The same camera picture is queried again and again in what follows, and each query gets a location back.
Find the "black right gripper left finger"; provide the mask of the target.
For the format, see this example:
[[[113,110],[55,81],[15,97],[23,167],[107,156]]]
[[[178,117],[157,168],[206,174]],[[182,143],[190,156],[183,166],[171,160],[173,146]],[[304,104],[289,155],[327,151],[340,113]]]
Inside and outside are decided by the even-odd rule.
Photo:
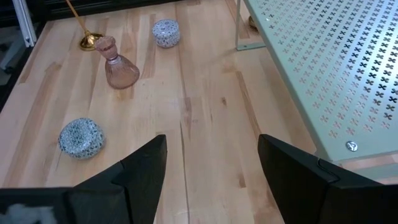
[[[67,223],[153,223],[167,163],[160,134],[124,159],[68,190]]]

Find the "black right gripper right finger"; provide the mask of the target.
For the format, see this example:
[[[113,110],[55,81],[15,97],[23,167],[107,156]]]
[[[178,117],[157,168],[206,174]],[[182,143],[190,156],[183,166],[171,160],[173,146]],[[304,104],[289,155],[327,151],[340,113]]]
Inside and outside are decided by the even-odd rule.
[[[286,223],[397,223],[397,186],[336,166],[268,134],[257,150]]]

